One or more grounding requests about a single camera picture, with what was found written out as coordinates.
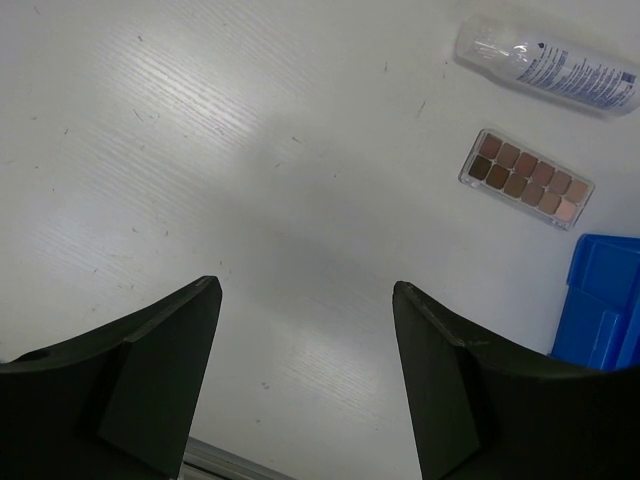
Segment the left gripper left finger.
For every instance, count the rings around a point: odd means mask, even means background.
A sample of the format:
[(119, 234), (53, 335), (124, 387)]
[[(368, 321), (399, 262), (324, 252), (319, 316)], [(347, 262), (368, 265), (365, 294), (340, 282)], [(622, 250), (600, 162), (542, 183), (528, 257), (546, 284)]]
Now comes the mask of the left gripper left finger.
[(5, 479), (174, 479), (218, 324), (204, 276), (1, 367)]

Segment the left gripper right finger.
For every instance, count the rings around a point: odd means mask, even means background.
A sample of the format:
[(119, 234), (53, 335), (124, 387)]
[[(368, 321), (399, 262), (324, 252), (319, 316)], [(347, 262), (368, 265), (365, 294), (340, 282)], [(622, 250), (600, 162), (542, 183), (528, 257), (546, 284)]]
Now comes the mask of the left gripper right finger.
[(393, 317), (425, 479), (635, 479), (639, 371), (516, 344), (396, 283)]

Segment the white lotion bottle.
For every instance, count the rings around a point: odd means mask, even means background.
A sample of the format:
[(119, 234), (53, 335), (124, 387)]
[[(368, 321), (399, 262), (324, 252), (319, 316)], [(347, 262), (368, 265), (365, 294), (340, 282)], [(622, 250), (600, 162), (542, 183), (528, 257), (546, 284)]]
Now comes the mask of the white lotion bottle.
[(505, 86), (602, 116), (639, 108), (637, 65), (528, 27), (473, 16), (460, 27), (455, 55)]

